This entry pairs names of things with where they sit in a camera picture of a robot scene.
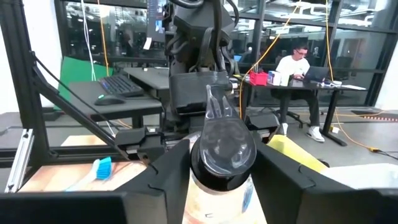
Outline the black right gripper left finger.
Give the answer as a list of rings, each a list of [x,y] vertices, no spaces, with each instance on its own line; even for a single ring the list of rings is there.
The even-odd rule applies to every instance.
[[[181,140],[169,152],[116,190],[123,208],[117,223],[181,224],[190,179],[190,141]]]

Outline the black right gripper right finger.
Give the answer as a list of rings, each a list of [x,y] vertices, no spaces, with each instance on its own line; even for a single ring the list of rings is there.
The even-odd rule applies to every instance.
[[[355,190],[259,142],[252,179],[267,223],[377,223],[374,190]]]

